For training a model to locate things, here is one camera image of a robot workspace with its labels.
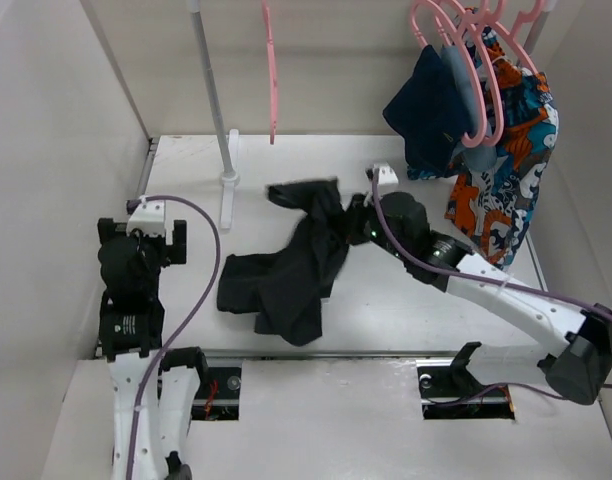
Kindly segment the black trousers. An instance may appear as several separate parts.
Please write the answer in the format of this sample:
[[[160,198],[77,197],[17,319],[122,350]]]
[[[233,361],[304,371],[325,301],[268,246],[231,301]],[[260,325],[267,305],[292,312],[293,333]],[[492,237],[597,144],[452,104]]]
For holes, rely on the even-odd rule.
[[[322,300],[349,252],[346,210],[336,178],[273,184],[267,199],[304,216],[283,249],[226,258],[216,305],[220,312],[254,313],[257,334],[302,347],[322,336]]]

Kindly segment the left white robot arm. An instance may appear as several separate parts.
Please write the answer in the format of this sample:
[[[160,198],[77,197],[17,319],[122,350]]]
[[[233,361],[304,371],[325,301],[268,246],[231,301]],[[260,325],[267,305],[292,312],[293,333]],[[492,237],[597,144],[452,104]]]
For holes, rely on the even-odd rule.
[[[105,284],[99,340],[114,395],[114,479],[189,479],[184,448],[196,396],[209,387],[198,347],[169,350],[162,340],[162,269],[186,262],[185,221],[170,240],[110,218],[98,222]]]

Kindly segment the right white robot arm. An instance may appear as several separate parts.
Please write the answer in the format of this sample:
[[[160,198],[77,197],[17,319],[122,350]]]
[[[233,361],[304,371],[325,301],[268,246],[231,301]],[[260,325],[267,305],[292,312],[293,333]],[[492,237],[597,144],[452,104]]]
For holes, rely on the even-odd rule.
[[[355,194],[346,210],[349,241],[373,243],[416,281],[475,304],[534,340],[524,349],[464,345],[448,369],[459,393],[492,384],[474,356],[497,359],[523,383],[543,381],[565,400],[590,405],[612,370],[612,312],[513,282],[454,237],[431,229],[425,207],[407,192]]]

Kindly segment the pink hanger front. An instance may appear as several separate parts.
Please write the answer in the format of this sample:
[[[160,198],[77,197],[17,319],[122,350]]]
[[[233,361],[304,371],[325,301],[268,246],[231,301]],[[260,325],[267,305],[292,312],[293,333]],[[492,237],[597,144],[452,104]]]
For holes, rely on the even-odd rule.
[[[479,74],[467,49],[464,35],[468,33],[473,42],[481,39],[476,28],[482,24],[488,2],[484,1],[475,12],[467,10],[459,1],[446,1],[446,4],[454,12],[454,16],[444,10],[442,1],[413,1],[409,23],[415,40],[424,50],[430,43],[420,28],[417,16],[422,11],[432,14],[436,32],[444,43],[444,52],[448,54],[448,64],[456,89],[471,118],[471,127],[465,132],[461,142],[466,148],[472,149],[484,143],[489,124]]]

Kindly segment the empty pink hanger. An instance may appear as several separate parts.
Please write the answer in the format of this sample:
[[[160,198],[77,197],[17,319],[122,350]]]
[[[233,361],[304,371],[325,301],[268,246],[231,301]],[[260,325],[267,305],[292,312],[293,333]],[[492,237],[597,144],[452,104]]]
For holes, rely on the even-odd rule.
[[[261,1],[262,16],[265,25],[267,64],[269,71],[269,91],[270,91],[270,132],[269,142],[275,143],[278,123],[278,79],[277,65],[274,48],[274,37],[271,25],[270,8],[266,0]]]

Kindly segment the pink hanger middle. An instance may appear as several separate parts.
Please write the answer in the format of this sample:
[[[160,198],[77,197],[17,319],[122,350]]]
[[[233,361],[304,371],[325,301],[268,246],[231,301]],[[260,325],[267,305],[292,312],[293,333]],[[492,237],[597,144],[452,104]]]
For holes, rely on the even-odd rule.
[[[442,35],[447,46],[455,46],[467,68],[467,73],[475,96],[475,107],[477,114],[477,131],[474,136],[465,134],[462,143],[465,147],[474,148],[481,144],[486,146],[495,146],[501,139],[504,129],[504,116],[502,113],[502,101],[500,97],[497,77],[487,48],[484,45],[482,32],[489,24],[495,23],[501,18],[503,10],[506,6],[505,1],[498,1],[494,9],[491,9],[488,1],[481,1],[476,12],[466,10],[459,1],[437,1],[440,10],[444,10],[447,6],[458,18],[458,24],[455,24],[452,16],[444,13],[447,24],[442,29]],[[487,134],[487,126],[489,125],[486,115],[486,103],[480,85],[480,78],[477,69],[467,51],[464,42],[464,34],[468,32],[472,40],[476,52],[479,54],[481,64],[486,73],[486,79],[490,87],[491,101],[495,114],[495,127],[492,130],[492,135]]]

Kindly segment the pink hanger back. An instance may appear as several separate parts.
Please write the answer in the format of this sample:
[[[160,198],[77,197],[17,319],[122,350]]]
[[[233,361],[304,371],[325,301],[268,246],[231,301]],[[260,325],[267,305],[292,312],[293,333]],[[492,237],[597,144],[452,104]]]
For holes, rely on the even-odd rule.
[[[496,36],[514,52],[519,65],[531,70],[533,73],[537,73],[539,69],[532,60],[532,54],[528,55],[524,51],[523,45],[530,29],[528,13],[533,9],[535,2],[529,10],[520,10],[512,26],[507,28],[500,22],[506,8],[506,1],[496,1],[494,9],[490,8],[489,1],[481,1],[477,9],[477,20],[475,21],[477,37],[481,36],[481,32],[486,27],[490,27]]]

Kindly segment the navy blue shorts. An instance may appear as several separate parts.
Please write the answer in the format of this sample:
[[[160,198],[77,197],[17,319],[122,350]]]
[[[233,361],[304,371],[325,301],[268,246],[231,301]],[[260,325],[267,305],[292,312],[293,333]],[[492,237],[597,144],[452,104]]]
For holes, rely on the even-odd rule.
[[[404,140],[408,176],[442,178],[472,120],[450,69],[435,48],[423,48],[410,78],[383,109],[388,126]]]

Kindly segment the colourful patterned shorts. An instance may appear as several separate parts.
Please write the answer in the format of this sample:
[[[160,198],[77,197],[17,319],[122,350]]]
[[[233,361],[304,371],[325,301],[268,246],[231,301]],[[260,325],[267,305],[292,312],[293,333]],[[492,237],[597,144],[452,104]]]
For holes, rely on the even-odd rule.
[[[444,43],[432,14],[422,11],[417,21],[440,56]],[[486,103],[487,134],[492,135],[495,114],[486,73],[469,34],[464,38]],[[497,77],[504,129],[494,146],[497,161],[492,169],[472,172],[461,155],[453,157],[451,169],[442,177],[455,180],[445,217],[490,264],[506,269],[529,229],[540,180],[557,141],[559,117],[545,73],[520,66],[490,27],[483,30],[482,38]]]

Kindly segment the white rack base foot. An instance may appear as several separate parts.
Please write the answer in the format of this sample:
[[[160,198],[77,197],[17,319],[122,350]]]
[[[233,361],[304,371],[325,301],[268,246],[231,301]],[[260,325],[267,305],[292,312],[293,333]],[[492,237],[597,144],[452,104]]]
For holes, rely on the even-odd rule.
[[[239,159],[240,131],[231,129],[225,137],[227,152],[222,153],[223,172],[221,175],[222,198],[219,224],[224,231],[230,230],[234,219],[235,194],[240,177],[236,170]]]

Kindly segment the grey blue garment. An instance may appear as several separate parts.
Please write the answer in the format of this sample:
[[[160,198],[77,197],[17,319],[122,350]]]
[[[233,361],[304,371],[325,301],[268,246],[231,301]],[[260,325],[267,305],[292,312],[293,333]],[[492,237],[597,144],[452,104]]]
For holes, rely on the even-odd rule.
[[[440,56],[444,65],[450,70],[455,87],[470,116],[471,127],[468,130],[468,135],[474,136],[479,125],[477,113],[479,102],[475,99],[475,90],[470,82],[467,64],[462,59],[457,46],[443,46]],[[460,141],[453,151],[453,156],[459,155],[463,157],[462,161],[466,167],[476,173],[492,169],[497,161],[496,148],[483,144],[476,147],[466,147]]]

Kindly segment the grey rack pole left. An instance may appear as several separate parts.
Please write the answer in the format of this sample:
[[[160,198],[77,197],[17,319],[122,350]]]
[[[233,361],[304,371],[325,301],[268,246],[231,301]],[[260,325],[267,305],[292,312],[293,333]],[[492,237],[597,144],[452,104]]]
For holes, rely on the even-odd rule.
[[[226,134],[222,118],[216,82],[208,49],[208,42],[201,14],[200,1],[189,0],[186,2],[186,4],[188,12],[191,16],[192,27],[200,54],[201,68],[204,77],[207,98],[212,115],[215,135],[220,150],[223,166],[222,181],[224,183],[236,183],[238,180],[238,174],[233,166],[229,150],[228,136]]]

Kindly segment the grey rack pole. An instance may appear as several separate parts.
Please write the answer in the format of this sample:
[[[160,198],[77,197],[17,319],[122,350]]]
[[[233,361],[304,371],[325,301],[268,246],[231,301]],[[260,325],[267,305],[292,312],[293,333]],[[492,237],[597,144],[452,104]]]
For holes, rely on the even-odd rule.
[[[223,166],[222,181],[224,183],[236,183],[238,180],[238,174],[233,166],[229,150],[228,136],[226,134],[222,118],[216,82],[208,49],[208,42],[201,14],[200,1],[189,0],[186,2],[186,4],[188,12],[191,16],[192,27],[200,54],[201,68],[204,77],[207,98],[212,115],[215,135],[220,150]]]
[[[528,24],[530,29],[523,45],[524,51],[528,55],[533,53],[546,22],[557,3],[557,0],[536,1],[533,9],[528,13]]]

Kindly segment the grey rack pole right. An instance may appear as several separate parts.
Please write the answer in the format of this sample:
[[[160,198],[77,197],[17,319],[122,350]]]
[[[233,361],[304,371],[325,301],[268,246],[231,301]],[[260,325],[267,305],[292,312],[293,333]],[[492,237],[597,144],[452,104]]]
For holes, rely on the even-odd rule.
[[[528,55],[533,53],[546,22],[557,3],[557,0],[536,1],[533,9],[528,13],[528,24],[530,29],[523,45],[524,51]]]

